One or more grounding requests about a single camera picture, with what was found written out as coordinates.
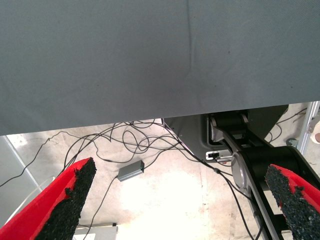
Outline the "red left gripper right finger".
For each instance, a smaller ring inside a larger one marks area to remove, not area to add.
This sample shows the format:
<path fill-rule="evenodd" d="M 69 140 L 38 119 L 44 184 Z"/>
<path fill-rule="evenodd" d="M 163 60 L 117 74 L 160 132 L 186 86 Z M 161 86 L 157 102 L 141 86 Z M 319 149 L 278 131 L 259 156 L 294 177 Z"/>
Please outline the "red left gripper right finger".
<path fill-rule="evenodd" d="M 293 171 L 271 164 L 265 181 L 295 240 L 320 238 L 320 190 Z"/>

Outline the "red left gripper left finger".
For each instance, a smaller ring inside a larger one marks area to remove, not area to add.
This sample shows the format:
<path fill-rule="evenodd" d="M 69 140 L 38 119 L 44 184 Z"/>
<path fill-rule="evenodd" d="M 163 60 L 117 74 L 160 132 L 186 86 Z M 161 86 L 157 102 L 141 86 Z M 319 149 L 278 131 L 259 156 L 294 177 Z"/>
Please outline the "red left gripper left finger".
<path fill-rule="evenodd" d="M 0 229 L 0 238 L 71 240 L 96 171 L 91 157 L 73 163 Z"/>

